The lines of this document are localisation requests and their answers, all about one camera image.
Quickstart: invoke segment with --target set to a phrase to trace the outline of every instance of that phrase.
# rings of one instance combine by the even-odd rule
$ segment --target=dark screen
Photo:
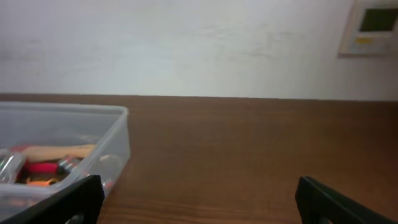
[[[385,32],[394,29],[397,9],[368,9],[361,25],[361,32]]]

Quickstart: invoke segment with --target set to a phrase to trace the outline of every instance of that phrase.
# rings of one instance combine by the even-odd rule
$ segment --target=wall-mounted device
[[[398,0],[355,0],[341,54],[386,54],[398,33]]]

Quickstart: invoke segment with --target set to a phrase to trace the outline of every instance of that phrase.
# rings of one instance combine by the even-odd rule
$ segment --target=plastic bin
[[[96,144],[59,183],[48,187],[0,184],[0,221],[85,177],[116,182],[130,158],[128,110],[121,106],[0,102],[0,148]],[[104,188],[109,194],[113,185]]]

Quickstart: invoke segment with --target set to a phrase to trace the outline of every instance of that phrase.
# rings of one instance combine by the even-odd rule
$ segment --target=wooden table
[[[398,103],[3,95],[123,105],[131,160],[98,223],[300,223],[310,175],[398,220]]]

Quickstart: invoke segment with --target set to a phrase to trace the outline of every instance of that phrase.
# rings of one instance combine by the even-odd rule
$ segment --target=yellow button
[[[358,37],[356,39],[357,44],[371,44],[373,42],[373,39],[370,37]]]

